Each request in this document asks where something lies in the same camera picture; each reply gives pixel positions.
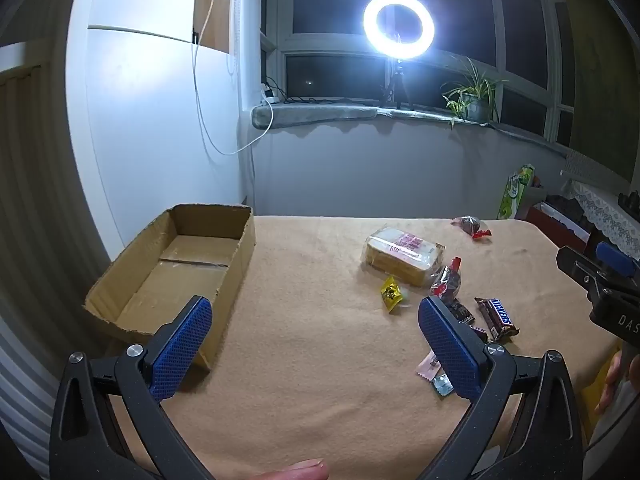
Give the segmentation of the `person right hand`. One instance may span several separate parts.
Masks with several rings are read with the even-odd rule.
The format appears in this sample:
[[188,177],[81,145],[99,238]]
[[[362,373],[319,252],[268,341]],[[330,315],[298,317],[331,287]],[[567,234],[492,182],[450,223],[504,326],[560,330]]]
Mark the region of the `person right hand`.
[[620,350],[618,350],[614,354],[614,356],[612,356],[612,360],[610,361],[610,365],[608,366],[608,371],[606,372],[606,375],[604,378],[601,396],[596,406],[597,415],[602,415],[613,402],[616,389],[617,389],[617,382],[620,380],[620,359],[621,358],[622,358],[622,352]]

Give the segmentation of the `person left hand thumb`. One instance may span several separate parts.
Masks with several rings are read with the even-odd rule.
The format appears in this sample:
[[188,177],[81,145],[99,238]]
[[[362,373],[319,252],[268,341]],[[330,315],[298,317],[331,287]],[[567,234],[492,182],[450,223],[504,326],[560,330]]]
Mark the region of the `person left hand thumb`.
[[322,458],[314,458],[277,471],[260,474],[252,480],[328,480],[329,478],[329,466]]

